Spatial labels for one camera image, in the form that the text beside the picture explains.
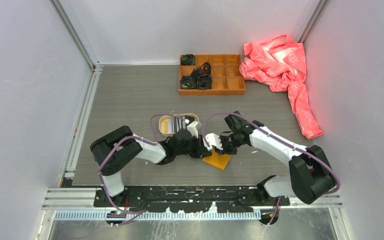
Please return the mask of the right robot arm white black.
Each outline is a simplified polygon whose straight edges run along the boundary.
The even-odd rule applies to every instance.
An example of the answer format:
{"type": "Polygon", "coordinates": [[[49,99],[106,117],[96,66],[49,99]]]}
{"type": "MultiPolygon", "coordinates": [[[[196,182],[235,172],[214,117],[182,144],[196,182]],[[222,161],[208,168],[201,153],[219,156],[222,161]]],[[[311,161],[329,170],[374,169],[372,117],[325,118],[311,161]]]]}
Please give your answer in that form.
{"type": "Polygon", "coordinates": [[[261,204],[271,205],[277,197],[297,197],[309,205],[338,186],[321,147],[306,147],[289,141],[259,121],[245,120],[238,111],[224,120],[230,134],[220,138],[223,153],[233,155],[239,147],[248,145],[276,158],[289,171],[288,175],[271,175],[257,184],[257,198],[261,204]]]}

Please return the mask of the orange leather card holder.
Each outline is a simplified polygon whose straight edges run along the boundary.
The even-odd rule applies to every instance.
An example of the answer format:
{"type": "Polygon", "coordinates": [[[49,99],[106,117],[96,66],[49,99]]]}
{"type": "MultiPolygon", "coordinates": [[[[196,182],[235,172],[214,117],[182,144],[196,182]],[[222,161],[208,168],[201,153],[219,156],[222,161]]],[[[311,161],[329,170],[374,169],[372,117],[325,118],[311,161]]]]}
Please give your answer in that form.
{"type": "Polygon", "coordinates": [[[210,166],[213,166],[221,171],[223,171],[227,167],[230,160],[231,156],[229,154],[219,154],[215,150],[211,151],[210,156],[202,158],[202,161],[204,163],[207,163],[210,166]]]}

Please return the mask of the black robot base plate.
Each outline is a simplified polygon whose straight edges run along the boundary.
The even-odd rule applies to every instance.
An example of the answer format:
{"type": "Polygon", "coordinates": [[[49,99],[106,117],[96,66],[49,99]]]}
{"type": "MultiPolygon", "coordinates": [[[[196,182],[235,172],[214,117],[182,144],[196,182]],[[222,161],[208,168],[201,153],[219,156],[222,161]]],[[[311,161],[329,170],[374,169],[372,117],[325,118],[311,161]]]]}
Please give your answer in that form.
{"type": "Polygon", "coordinates": [[[127,186],[112,198],[119,207],[149,213],[205,213],[215,205],[218,213],[247,213],[254,207],[273,208],[276,198],[256,186],[127,186]]]}

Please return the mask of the beige oval card tray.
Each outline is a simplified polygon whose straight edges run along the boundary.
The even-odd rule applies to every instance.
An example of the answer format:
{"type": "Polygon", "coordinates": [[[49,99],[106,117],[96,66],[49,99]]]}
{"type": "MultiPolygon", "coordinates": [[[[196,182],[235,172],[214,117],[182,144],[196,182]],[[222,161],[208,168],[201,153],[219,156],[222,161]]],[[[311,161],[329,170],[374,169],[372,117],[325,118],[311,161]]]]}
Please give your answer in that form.
{"type": "Polygon", "coordinates": [[[158,124],[158,129],[164,137],[171,137],[180,130],[188,130],[192,136],[197,137],[202,127],[202,123],[194,113],[163,115],[158,124]]]}

